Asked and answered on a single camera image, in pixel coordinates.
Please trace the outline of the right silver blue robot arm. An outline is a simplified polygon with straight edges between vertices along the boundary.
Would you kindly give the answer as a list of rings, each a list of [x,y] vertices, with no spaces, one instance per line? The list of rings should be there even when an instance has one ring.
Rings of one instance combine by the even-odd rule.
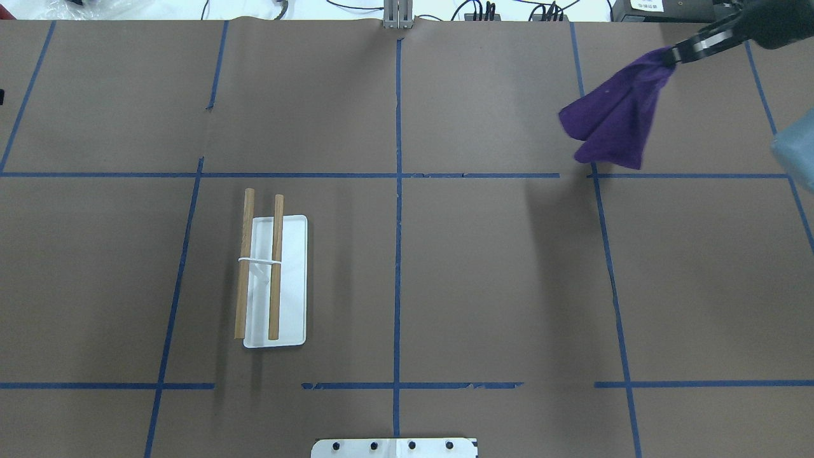
[[[813,35],[812,1],[744,1],[741,8],[696,34],[669,46],[661,55],[666,66],[688,64],[753,41],[765,50],[799,43]],[[793,179],[812,190],[812,112],[774,135],[771,153]]]

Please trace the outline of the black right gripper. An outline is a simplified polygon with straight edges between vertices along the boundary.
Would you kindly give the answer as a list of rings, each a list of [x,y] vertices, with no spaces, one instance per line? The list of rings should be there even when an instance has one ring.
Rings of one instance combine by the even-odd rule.
[[[731,1],[736,8],[730,24],[710,24],[695,35],[668,47],[661,54],[661,64],[675,67],[719,54],[744,43],[755,41],[767,50],[811,38],[813,35],[812,1]]]

